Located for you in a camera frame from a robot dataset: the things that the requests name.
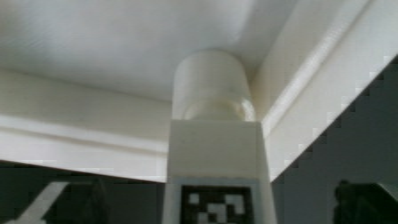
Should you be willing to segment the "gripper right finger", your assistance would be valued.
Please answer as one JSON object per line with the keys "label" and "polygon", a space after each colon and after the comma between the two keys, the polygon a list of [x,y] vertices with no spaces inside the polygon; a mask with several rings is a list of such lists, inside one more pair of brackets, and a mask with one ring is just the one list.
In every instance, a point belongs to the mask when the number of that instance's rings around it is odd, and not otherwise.
{"label": "gripper right finger", "polygon": [[398,184],[342,180],[333,198],[331,224],[398,224]]}

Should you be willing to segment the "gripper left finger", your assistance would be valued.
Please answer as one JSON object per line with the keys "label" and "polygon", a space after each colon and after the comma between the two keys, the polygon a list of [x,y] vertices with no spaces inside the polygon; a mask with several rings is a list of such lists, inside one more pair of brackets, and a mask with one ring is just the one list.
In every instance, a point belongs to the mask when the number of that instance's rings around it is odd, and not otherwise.
{"label": "gripper left finger", "polygon": [[15,218],[15,224],[109,224],[100,181],[49,182]]}

